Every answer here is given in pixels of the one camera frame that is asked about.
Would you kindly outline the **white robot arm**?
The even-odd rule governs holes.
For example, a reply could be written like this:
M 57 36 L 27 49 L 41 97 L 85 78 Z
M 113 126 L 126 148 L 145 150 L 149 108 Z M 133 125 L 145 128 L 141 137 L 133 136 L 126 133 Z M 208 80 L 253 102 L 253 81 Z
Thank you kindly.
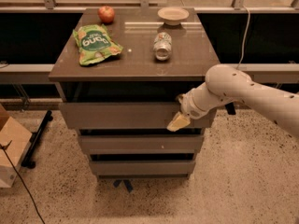
M 171 132 L 190 125 L 211 109 L 240 102 L 263 115 L 290 135 L 299 137 L 299 95 L 254 82 L 226 64 L 208 69 L 205 82 L 178 98 L 180 110 L 167 126 Z

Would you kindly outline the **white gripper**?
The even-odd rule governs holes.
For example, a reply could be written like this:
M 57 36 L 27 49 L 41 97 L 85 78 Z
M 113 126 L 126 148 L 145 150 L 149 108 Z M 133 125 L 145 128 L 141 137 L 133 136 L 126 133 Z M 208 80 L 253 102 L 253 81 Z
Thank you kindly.
M 180 94 L 178 96 L 178 101 L 182 113 L 180 111 L 177 112 L 167 125 L 167 130 L 170 132 L 176 132 L 179 129 L 188 126 L 191 123 L 190 119 L 200 119 L 206 115 L 206 111 L 203 111 L 196 106 L 190 93 Z

